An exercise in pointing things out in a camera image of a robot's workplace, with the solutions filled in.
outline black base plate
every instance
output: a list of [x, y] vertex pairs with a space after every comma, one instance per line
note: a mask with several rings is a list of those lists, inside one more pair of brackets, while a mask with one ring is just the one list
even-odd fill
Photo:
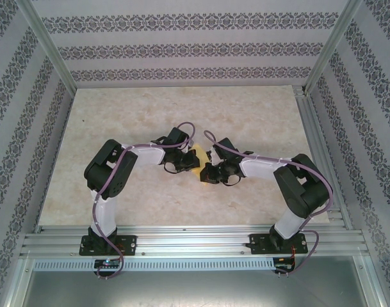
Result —
[[[135, 256], [136, 236], [135, 235], [117, 235], [115, 237], [115, 245], [121, 250], [124, 256]], [[111, 249], [109, 253], [103, 253], [99, 250], [94, 250], [91, 245], [91, 237], [84, 235], [81, 239], [81, 247], [79, 248], [81, 256], [117, 256], [118, 253]]]
[[269, 238], [269, 233], [253, 233], [249, 235], [250, 243], [246, 244], [246, 247], [251, 249], [252, 255], [291, 254], [291, 248], [293, 247], [296, 254], [307, 254], [309, 252], [303, 233], [298, 233], [289, 240], [284, 240], [280, 251], [270, 242]]

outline robotic arm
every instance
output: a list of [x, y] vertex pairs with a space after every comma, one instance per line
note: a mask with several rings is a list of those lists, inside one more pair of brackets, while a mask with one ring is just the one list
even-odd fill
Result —
[[94, 212], [96, 221], [93, 221], [89, 227], [88, 236], [83, 238], [80, 255], [111, 254], [111, 246], [104, 240], [103, 236], [107, 237], [112, 243], [116, 243], [118, 240], [115, 223], [117, 196], [125, 187], [135, 166], [172, 163], [175, 166], [176, 173], [200, 166], [199, 158], [196, 157], [196, 150], [189, 150], [193, 145], [191, 139], [180, 147], [172, 147], [188, 139], [189, 135], [174, 127], [167, 137], [152, 141], [147, 146], [132, 146], [132, 149], [128, 150], [120, 160], [118, 169], [107, 188], [96, 198], [97, 193], [104, 187], [113, 172], [115, 163], [120, 159], [121, 153], [129, 147], [129, 145], [121, 145], [113, 139], [105, 142], [84, 172], [92, 198], [97, 203]]
[[[200, 173], [200, 180], [212, 184], [219, 182], [228, 185], [230, 177], [259, 177], [275, 180], [288, 208], [283, 216], [270, 229], [270, 243], [281, 253], [289, 251], [293, 239], [305, 224], [307, 218], [329, 198], [329, 192], [323, 182], [312, 173], [285, 162], [270, 162], [257, 159], [252, 152], [242, 157], [222, 147], [238, 152], [228, 138], [217, 142], [207, 152], [211, 162]], [[291, 161], [320, 173], [313, 162], [304, 154], [298, 154]]]

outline wall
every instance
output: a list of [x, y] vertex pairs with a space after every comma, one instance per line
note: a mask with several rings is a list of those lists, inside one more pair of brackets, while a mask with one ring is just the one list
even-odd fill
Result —
[[362, 2], [311, 98], [390, 302], [390, 0]]
[[79, 88], [304, 85], [345, 3], [33, 1]]
[[12, 0], [0, 0], [0, 302], [33, 232], [72, 99]]

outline enclosure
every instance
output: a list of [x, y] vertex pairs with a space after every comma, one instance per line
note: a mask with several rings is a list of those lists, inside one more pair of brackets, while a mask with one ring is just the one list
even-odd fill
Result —
[[[144, 166], [117, 203], [134, 255], [97, 280], [86, 166], [186, 121], [205, 151], [313, 160], [334, 201], [301, 271], [248, 247], [274, 181]], [[390, 0], [0, 0], [0, 306], [64, 305], [390, 306]]]

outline metal panel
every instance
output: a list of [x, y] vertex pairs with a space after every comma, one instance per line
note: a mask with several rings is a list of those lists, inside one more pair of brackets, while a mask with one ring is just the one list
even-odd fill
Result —
[[269, 271], [34, 272], [24, 306], [367, 306], [350, 257], [313, 258], [289, 278]]

